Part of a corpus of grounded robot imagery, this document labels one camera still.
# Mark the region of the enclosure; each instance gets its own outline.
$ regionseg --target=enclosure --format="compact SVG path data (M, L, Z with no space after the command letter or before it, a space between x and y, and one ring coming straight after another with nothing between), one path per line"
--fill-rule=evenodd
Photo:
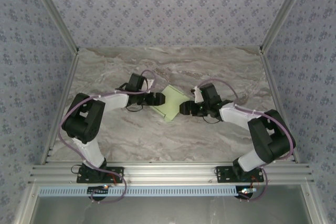
M3 223L336 221L334 0L0 2ZM91 203L90 184L73 173L82 158L59 140L59 123L76 94L111 92L146 69L154 92L171 85L193 100L195 86L217 78L239 96L213 82L223 100L280 113L297 147L265 166L262 199L240 202L233 196L249 183L219 183L214 172L254 148L248 130L144 106L104 114L98 144L124 168L128 191L113 211Z

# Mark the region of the gray marble floor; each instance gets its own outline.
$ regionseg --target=gray marble floor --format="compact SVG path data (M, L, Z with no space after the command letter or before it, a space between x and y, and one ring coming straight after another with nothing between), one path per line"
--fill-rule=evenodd
M202 80L221 78L234 87L245 107L275 107L260 55L253 48L98 48L79 51L66 110L77 93L111 91L144 69L157 74L158 92L171 84L192 98L190 89ZM214 85L223 99L234 99L229 88ZM252 148L249 132L233 124L207 124L183 115L166 123L150 108L106 113L97 138L109 161L232 161ZM49 160L80 158L57 139Z

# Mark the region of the wall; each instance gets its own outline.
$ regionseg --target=wall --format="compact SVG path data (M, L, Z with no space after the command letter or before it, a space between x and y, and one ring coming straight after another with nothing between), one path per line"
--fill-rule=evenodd
M77 46L260 45L283 0L54 0Z
M302 162L336 223L336 1L297 0L267 56Z
M40 0L0 0L0 223L40 162L71 59Z

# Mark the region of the purple cable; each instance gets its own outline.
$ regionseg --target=purple cable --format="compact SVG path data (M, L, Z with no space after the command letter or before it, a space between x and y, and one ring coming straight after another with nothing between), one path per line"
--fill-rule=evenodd
M262 193L261 193L258 197L254 198L254 199L250 199L249 197L247 197L247 196L244 195L244 194L239 194L240 196L243 196L244 198L246 198L246 199L249 200L249 201L256 201L256 200L259 200L261 197L263 197L263 196L265 195L265 192L266 192L266 190L267 190L267 186L268 186L268 178L267 178L267 174L266 174L264 168L262 168L262 167L260 167L260 168L261 168L262 172L265 174L265 188L264 188L264 190L262 191Z
M208 83L208 82L210 82L210 81L219 81L219 82L221 82L221 83L224 83L225 85L227 85L227 86L232 90L233 94L235 94L235 96L236 96L236 98L237 98L236 100L239 99L239 97L238 97L236 91L234 90L234 88L233 88L229 83L227 83L226 81L223 81L223 80L221 80L221 79L217 79L217 78L207 79L207 80L205 80L205 81L202 81L199 85L197 85L197 87L201 87L202 85L204 85L204 84L206 84L206 83Z
M95 202L98 202L100 204L107 204L107 203L114 203L114 202L118 202L119 200L122 200L124 197L125 197L125 194L127 192L127 183L126 183L126 180L123 178L123 176L121 176L119 173L115 173L115 172L112 172L110 170L105 170L105 169L100 169L98 167L95 167L94 165L92 165L89 161L86 160L86 158L83 156L83 154L81 154L80 151L78 151L76 148L72 147L70 144L68 144L67 142L65 142L65 140L63 139L63 137L61 136L61 129L62 129L62 125L64 124L64 122L68 119L68 117L76 110L78 109L80 106L82 106L83 104L87 103L88 101L91 101L93 99L97 99L97 98L100 98L100 97L109 97L111 95L114 95L114 94L144 94L150 90L152 90L155 85L156 85L156 76L155 76L155 73L151 70L144 70L142 71L141 75L143 75L144 73L146 72L149 72L151 73L153 76L154 76L154 81L153 81L153 84L150 88L147 88L147 90L145 91L139 91L139 92L129 92L129 91L119 91L119 90L115 90L114 92L111 92L111 93L106 93L106 94L103 94L103 95L93 95L91 97L88 97L86 99L84 99L83 101L77 103L71 110L69 110L69 112L64 116L64 118L61 120L60 124L58 125L58 131L57 131L57 135L59 137L59 139L61 140L61 142L68 148L70 148L71 150L73 150L74 152L76 152L82 159L83 161L86 161L86 163L91 166L93 169L95 170L98 170L100 172L103 172L103 173L108 173L108 174L112 174L112 175L115 175L117 177L119 177L122 182L125 184L125 189L124 191L122 192L121 196L117 199L114 199L114 200L108 200L108 201L95 201L93 199L93 194L91 194L91 200L92 201L95 201Z
M285 128L285 127L278 121L278 120L276 120L276 119L272 118L271 116L266 115L266 114L264 114L264 113L262 113L262 112L242 109L242 108L238 107L237 105L235 105L235 108L236 108L237 110L242 111L242 112L245 112L245 113L261 115L261 116L263 116L263 117L265 117L265 118L267 118L267 119L270 119L270 120L273 121L275 124L277 124L277 125L280 127L280 129L282 129L282 131L285 133L285 135L286 135L286 137L287 137L287 139L288 139L288 142L289 142L289 152L288 152L288 154L287 154L286 156L284 156L284 157L280 157L280 158L278 158L278 159L280 159L280 160L281 160L281 159L287 159L287 158L289 158L289 157L293 154L293 140L292 140L292 138L291 138L289 132L287 131L287 129L286 129L286 128Z

